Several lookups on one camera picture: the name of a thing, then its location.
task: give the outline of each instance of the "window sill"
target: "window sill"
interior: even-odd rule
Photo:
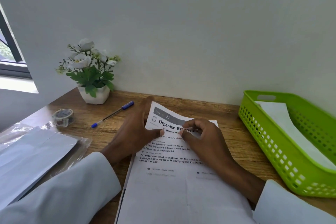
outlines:
[[[7,76],[0,76],[0,89],[38,93],[33,80]]]

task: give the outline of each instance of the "table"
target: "table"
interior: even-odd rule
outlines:
[[[147,94],[114,91],[103,105],[92,105],[84,102],[78,89],[75,88],[58,98],[51,104],[33,113],[22,123],[31,126],[43,126],[50,121],[52,114],[64,108],[73,109],[76,121],[67,128],[59,128],[62,133],[74,136],[91,138],[93,141],[87,154],[99,151],[108,144],[120,128],[125,116],[132,110],[120,112],[106,120],[97,128],[92,129],[91,124],[111,114],[125,103],[133,100],[135,104],[145,99]],[[260,178],[273,179],[286,188],[280,176],[276,173],[254,138],[250,135],[243,122],[238,117],[239,106],[210,103],[179,98],[154,96],[155,101],[180,115],[194,118],[217,120],[225,137],[233,158],[246,170]],[[130,157],[125,158],[114,167],[121,186],[123,186]],[[309,204],[316,206],[336,216],[336,199],[300,197]],[[105,205],[92,219],[92,224],[113,223],[116,217],[120,193]]]

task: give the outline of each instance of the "person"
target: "person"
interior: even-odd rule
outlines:
[[[145,129],[152,98],[147,98],[125,119],[114,139],[71,169],[46,181],[23,199],[0,211],[0,223],[85,224],[109,202],[121,186],[113,166],[162,136],[161,129]],[[205,119],[187,121],[184,128],[198,129],[201,139],[186,131],[182,138],[208,167],[255,205],[257,223],[336,223],[336,218],[287,192],[275,181],[263,181],[233,159],[221,130]]]

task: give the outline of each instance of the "light blue shirt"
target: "light blue shirt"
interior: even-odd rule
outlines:
[[[94,152],[5,207],[0,211],[0,223],[86,224],[120,190],[119,180],[107,159]],[[272,180],[266,182],[253,218],[259,224],[336,224],[336,218]]]

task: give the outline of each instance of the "basket handle hole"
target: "basket handle hole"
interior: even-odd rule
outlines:
[[[274,95],[258,95],[257,99],[262,101],[274,101],[277,97]]]

